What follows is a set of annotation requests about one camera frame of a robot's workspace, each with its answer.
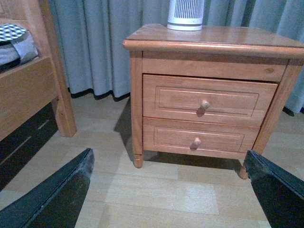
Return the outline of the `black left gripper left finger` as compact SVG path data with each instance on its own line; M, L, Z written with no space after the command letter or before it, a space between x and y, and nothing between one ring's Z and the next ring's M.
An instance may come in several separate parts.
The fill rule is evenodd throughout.
M73 228L90 185L94 153L85 149L0 212L2 228Z

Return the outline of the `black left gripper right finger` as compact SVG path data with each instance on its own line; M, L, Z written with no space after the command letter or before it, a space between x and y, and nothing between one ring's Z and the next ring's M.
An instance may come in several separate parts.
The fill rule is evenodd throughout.
M304 181L250 150L245 167L255 195L273 228L304 226Z

